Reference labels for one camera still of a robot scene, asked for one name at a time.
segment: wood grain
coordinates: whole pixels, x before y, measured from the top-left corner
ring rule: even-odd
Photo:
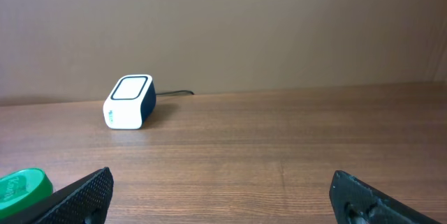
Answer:
[[[60,189],[104,166],[107,223],[335,223],[345,170],[447,222],[447,88],[402,84],[159,98],[141,130],[102,102],[0,107],[0,174]]]

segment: black cable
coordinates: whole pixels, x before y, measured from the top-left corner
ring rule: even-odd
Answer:
[[[156,95],[157,95],[157,96],[162,96],[162,95],[170,95],[170,94],[178,94],[178,93],[187,93],[187,94],[194,95],[194,92],[193,92],[193,91],[190,91],[190,90],[179,90],[179,91],[158,92]]]

